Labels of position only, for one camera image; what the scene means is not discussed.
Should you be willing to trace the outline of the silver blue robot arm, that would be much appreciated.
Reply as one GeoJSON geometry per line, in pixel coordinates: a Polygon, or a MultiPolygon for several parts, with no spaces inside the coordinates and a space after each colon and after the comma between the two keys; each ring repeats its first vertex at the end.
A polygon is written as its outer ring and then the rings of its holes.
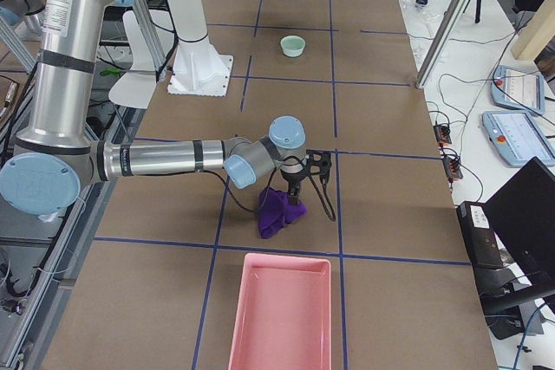
{"type": "Polygon", "coordinates": [[[170,176],[224,169],[239,189],[278,170],[295,202],[311,179],[302,123],[275,119],[257,141],[193,140],[113,144],[84,133],[105,9],[115,0],[47,0],[29,124],[1,170],[2,197],[32,215],[71,206],[80,192],[119,177],[170,176]]]}

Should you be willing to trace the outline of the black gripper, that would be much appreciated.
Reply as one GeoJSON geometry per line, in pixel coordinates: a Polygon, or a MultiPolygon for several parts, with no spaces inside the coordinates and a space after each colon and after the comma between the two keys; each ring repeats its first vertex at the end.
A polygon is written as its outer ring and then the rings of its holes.
{"type": "Polygon", "coordinates": [[[299,205],[301,184],[307,177],[307,172],[303,162],[298,162],[295,159],[286,160],[282,164],[280,172],[288,185],[288,203],[291,205],[299,205]]]}

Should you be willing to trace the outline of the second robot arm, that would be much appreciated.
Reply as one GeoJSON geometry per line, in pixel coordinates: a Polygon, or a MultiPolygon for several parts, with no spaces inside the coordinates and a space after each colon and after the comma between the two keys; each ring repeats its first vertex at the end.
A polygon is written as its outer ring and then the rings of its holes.
{"type": "Polygon", "coordinates": [[[39,33],[42,27],[43,11],[42,0],[1,0],[1,18],[10,27],[25,22],[31,32],[39,33]]]}

